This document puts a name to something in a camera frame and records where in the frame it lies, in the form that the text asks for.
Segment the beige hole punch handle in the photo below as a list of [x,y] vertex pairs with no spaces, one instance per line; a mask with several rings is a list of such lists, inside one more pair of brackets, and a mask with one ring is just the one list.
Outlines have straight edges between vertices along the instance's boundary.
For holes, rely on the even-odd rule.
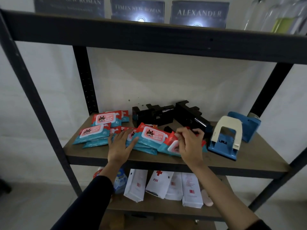
[[232,148],[239,150],[242,141],[242,122],[229,116],[222,116],[221,119],[218,121],[216,127],[214,128],[211,141],[218,141],[222,127],[231,128],[236,131],[235,140],[233,142]]

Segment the blue hole punch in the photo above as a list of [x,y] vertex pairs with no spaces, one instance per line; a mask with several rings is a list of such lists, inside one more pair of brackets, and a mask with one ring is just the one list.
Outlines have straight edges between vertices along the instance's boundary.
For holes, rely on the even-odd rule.
[[[227,127],[234,130],[236,133],[235,138],[231,137],[230,135],[220,133],[222,127]],[[241,121],[229,116],[223,116],[214,128],[208,150],[236,161],[237,153],[240,149],[241,139]]]
[[258,127],[260,126],[261,120],[256,117],[248,117],[245,115],[241,115],[233,111],[229,112],[227,116],[239,119],[242,122],[242,140],[249,143],[253,138],[255,132],[257,131]]

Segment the metal shelving unit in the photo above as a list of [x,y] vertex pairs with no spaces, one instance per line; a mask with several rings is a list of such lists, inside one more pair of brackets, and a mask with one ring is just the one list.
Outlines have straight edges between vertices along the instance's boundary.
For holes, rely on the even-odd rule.
[[[89,115],[98,112],[98,107],[87,46],[277,62],[251,109],[258,116],[261,116],[293,64],[307,64],[305,53],[307,38],[303,36],[110,19],[81,19],[0,10],[2,48],[78,196],[82,190],[70,165],[103,166],[107,163],[108,146],[81,149],[80,145],[71,144],[77,133],[67,145],[61,146],[15,41],[72,45]],[[89,126],[90,119],[91,116],[80,128]],[[176,128],[176,124],[178,123],[174,122],[170,125]],[[273,179],[249,206],[251,210],[256,211],[276,190],[307,164],[307,149],[288,164],[257,134],[249,144],[242,143],[236,162],[210,152],[204,154],[204,161],[217,175]],[[149,170],[190,171],[181,158],[163,154],[153,156],[138,151],[131,153],[124,166]],[[150,202],[157,203],[157,200],[151,199]],[[124,203],[128,203],[127,206],[130,206],[130,209],[127,206],[121,208]],[[109,208],[133,213],[174,214],[193,219],[222,221],[214,208],[203,207],[200,212],[182,214],[172,213],[179,207],[173,210],[166,208],[164,212],[160,212],[154,208],[148,210],[144,203],[146,200],[143,205],[132,205],[129,201],[124,199],[121,201],[118,197]]]

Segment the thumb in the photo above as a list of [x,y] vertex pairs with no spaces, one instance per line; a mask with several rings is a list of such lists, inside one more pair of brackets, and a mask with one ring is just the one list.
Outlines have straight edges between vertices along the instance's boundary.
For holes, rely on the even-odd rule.
[[126,151],[131,152],[131,150],[133,149],[133,147],[136,145],[136,143],[138,142],[138,137],[135,137],[133,139],[133,141],[131,142],[131,144],[126,148]]
[[178,142],[179,142],[179,152],[183,152],[185,151],[185,139],[183,138],[183,136],[179,133],[175,133],[175,136],[178,138]]

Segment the hand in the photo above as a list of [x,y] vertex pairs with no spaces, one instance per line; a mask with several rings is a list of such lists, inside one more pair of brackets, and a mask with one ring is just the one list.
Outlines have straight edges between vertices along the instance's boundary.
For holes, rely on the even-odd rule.
[[108,153],[108,162],[116,163],[119,166],[122,166],[130,155],[132,148],[138,142],[138,137],[133,139],[131,144],[126,148],[126,140],[128,135],[133,131],[133,129],[128,129],[127,131],[122,131],[114,137],[112,142],[113,134],[110,134],[108,138],[109,143],[109,153]]
[[179,153],[183,161],[189,166],[191,170],[192,167],[202,165],[204,163],[201,147],[204,132],[199,128],[193,129],[193,131],[198,132],[199,135],[196,136],[186,127],[178,128],[175,133],[175,136],[179,141]]

